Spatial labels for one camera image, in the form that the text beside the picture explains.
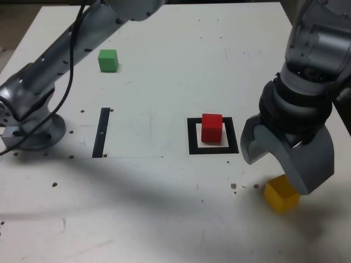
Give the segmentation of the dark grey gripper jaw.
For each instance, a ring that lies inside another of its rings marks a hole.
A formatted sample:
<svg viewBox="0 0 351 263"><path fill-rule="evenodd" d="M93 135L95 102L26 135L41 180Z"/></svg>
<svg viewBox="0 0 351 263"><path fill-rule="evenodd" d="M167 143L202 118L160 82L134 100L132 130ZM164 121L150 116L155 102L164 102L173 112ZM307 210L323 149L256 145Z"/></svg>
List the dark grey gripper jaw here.
<svg viewBox="0 0 351 263"><path fill-rule="evenodd" d="M269 152L271 142L272 133L263 125L261 114L250 117L245 123L240 139L245 162L251 165L264 157Z"/></svg>

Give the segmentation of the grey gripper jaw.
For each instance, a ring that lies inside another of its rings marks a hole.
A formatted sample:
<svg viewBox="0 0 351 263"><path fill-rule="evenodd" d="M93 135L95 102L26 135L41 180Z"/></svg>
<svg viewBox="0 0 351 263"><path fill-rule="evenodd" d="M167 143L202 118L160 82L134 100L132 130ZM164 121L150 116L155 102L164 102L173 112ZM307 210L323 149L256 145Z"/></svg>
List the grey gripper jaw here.
<svg viewBox="0 0 351 263"><path fill-rule="evenodd" d="M334 147L323 126L308 144L291 147L263 125L254 128L254 138L282 166L288 181L300 195L308 195L334 174Z"/></svg>

